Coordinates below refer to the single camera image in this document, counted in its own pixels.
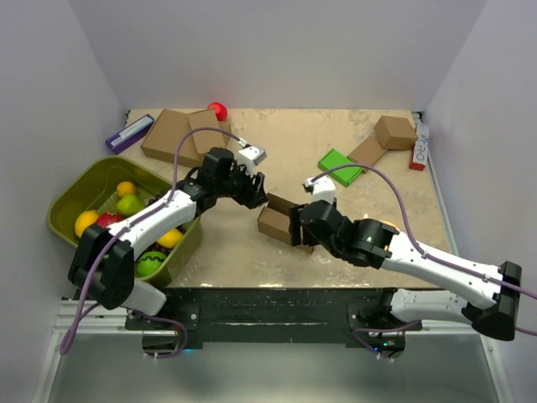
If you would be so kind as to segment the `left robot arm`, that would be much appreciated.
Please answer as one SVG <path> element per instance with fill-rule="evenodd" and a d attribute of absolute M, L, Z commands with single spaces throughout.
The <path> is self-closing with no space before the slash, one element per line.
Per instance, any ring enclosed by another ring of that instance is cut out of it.
<path fill-rule="evenodd" d="M 165 303 L 163 291 L 135 278 L 138 257 L 169 230 L 213 208 L 220 198 L 231 198 L 248 209 L 265 203 L 264 175 L 256 171 L 265 157 L 264 149 L 256 145 L 236 153 L 213 148 L 200 167 L 190 170 L 149 207 L 108 228 L 88 227 L 68 274 L 81 291 L 79 301 L 91 298 L 108 310 L 122 306 L 141 311 L 153 328 L 167 328 L 174 309 Z"/>

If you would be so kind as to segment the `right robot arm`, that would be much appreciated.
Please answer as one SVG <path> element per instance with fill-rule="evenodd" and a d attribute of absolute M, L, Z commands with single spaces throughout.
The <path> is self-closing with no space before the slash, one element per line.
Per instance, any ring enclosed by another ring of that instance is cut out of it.
<path fill-rule="evenodd" d="M 310 202 L 289 209 L 291 245 L 320 245 L 353 266 L 402 273 L 434 285 L 433 290 L 396 290 L 391 301 L 373 310 L 379 327 L 391 330 L 401 322 L 432 319 L 468 324 L 489 338 L 514 340 L 519 265 L 480 264 L 419 243 L 409 228 L 399 230 L 372 218 L 351 220 L 338 211 L 335 185 L 325 176 L 307 179 L 304 188 Z"/>

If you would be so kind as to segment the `brown cardboard box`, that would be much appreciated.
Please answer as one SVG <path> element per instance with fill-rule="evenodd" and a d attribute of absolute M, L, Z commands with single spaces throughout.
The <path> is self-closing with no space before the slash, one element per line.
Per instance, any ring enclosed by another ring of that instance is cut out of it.
<path fill-rule="evenodd" d="M 272 193 L 268 193 L 267 198 L 267 205 L 258 215 L 258 231 L 290 246 L 290 209 L 295 207 L 296 203 Z"/>

